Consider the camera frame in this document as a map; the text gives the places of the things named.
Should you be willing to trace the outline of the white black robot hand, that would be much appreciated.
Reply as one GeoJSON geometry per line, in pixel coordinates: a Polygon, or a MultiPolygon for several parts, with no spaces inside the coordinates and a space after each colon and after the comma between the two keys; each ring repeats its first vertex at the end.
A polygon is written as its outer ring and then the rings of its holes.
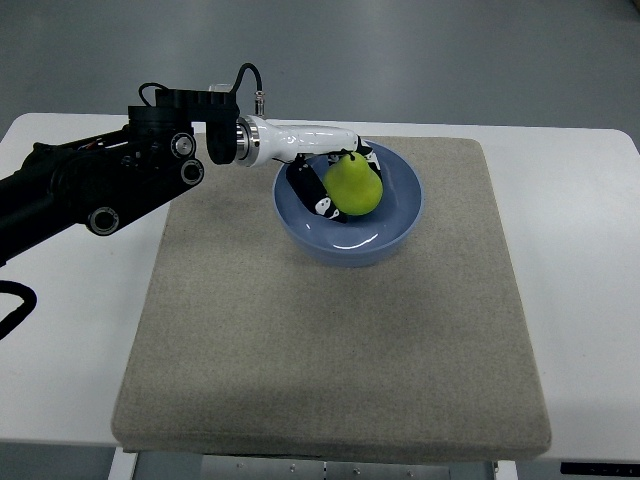
{"type": "Polygon", "coordinates": [[[239,121],[235,162],[246,167],[271,160],[283,163],[286,179],[309,212],[345,223],[352,215],[341,212],[322,183],[328,168],[345,154],[363,155],[374,172],[382,173],[372,147],[351,130],[322,126],[276,126],[257,116],[239,121]]]}

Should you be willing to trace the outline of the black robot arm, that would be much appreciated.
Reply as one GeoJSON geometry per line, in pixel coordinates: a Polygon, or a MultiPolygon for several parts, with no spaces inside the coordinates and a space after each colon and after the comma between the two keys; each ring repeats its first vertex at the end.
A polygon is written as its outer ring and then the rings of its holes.
{"type": "Polygon", "coordinates": [[[108,236],[198,185],[193,125],[206,125],[216,164],[236,155],[233,92],[158,87],[153,105],[131,106],[122,129],[60,144],[36,143],[1,181],[1,260],[83,224],[108,236]]]}

